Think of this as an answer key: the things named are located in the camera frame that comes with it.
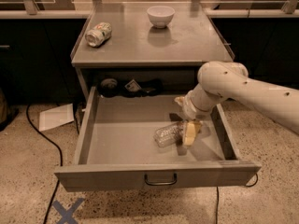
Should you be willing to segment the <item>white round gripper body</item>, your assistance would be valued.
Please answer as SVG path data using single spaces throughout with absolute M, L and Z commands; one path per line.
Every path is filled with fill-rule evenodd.
M 184 96 L 182 110 L 187 119 L 204 119 L 221 102 L 220 96 L 209 93 L 201 85 L 197 85 Z

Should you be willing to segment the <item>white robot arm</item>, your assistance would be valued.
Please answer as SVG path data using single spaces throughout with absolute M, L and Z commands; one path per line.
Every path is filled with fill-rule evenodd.
M 242 63 L 204 63 L 197 80 L 193 90 L 175 99 L 185 119 L 203 120 L 231 98 L 299 134 L 299 90 L 249 78 Z

